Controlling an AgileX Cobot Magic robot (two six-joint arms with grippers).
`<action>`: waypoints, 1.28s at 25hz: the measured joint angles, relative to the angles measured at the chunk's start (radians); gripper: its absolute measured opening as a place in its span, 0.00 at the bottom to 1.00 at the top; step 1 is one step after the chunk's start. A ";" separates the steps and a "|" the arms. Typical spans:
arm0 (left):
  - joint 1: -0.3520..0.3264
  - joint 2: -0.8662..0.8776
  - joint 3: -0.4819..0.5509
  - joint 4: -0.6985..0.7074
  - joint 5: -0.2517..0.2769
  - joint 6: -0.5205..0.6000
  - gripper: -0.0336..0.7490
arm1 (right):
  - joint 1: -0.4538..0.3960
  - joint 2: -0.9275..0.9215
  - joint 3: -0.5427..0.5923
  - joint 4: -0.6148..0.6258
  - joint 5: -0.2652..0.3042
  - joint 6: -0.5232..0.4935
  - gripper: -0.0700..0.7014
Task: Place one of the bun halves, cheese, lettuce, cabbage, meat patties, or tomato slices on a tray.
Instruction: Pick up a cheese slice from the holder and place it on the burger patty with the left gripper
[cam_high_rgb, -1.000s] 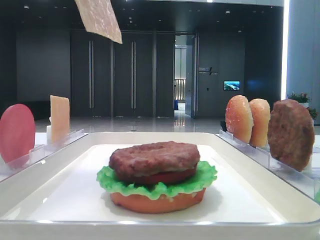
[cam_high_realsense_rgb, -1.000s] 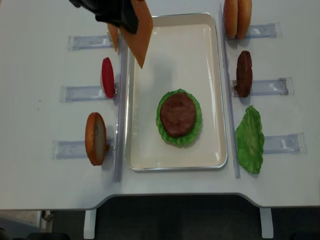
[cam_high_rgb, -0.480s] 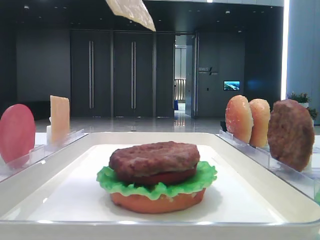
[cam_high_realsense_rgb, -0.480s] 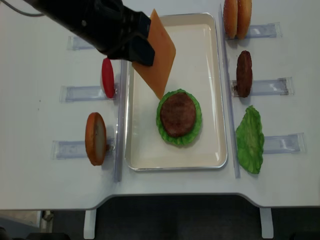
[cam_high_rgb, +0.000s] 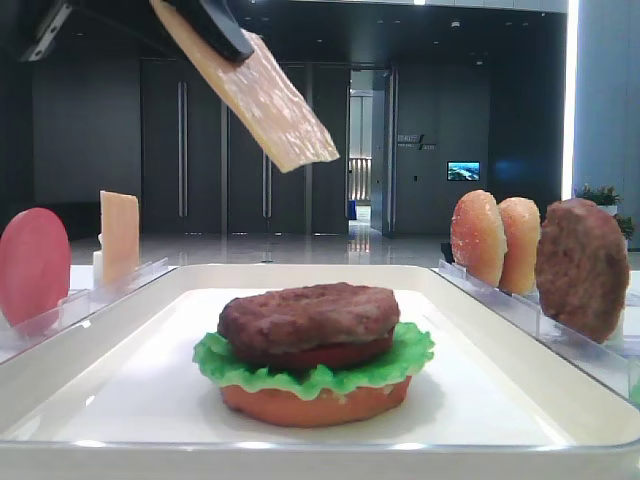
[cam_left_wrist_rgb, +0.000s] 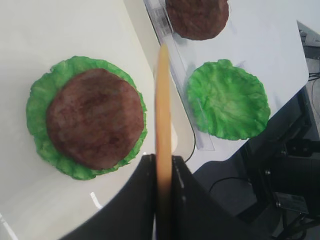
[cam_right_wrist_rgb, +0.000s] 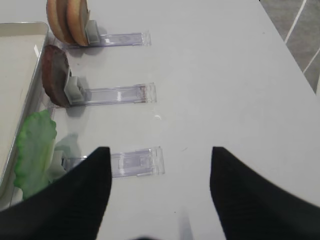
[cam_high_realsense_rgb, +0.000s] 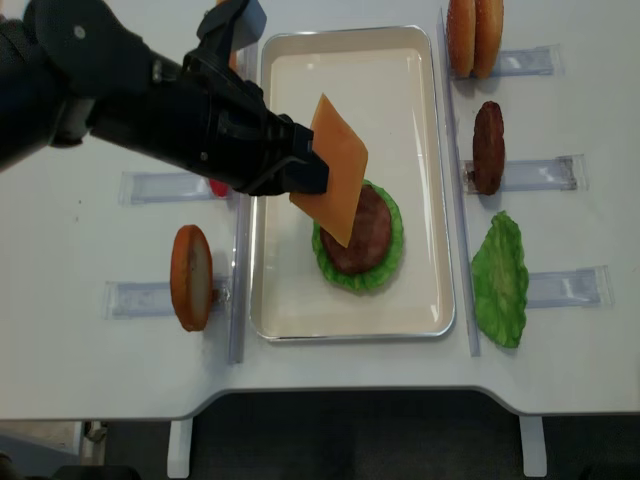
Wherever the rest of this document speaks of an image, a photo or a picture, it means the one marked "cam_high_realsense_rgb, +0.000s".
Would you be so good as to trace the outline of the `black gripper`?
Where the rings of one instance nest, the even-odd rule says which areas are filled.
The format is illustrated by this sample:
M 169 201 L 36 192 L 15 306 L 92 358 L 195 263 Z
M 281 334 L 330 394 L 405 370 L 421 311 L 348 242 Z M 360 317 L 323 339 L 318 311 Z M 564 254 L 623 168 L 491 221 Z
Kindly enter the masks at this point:
M 183 73 L 204 82 L 209 100 L 201 173 L 251 196 L 324 194 L 329 167 L 313 152 L 312 130 L 265 105 L 263 92 L 229 61 L 198 47 Z

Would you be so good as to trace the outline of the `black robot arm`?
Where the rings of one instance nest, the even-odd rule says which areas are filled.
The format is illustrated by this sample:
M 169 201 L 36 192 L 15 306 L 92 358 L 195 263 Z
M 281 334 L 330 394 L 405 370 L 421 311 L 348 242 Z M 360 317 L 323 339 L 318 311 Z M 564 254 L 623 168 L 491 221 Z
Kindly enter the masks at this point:
M 271 112 L 231 69 L 265 25 L 258 2 L 225 1 L 176 63 L 102 1 L 30 2 L 1 23 L 2 167 L 92 135 L 248 195 L 324 193 L 329 168 L 313 132 Z

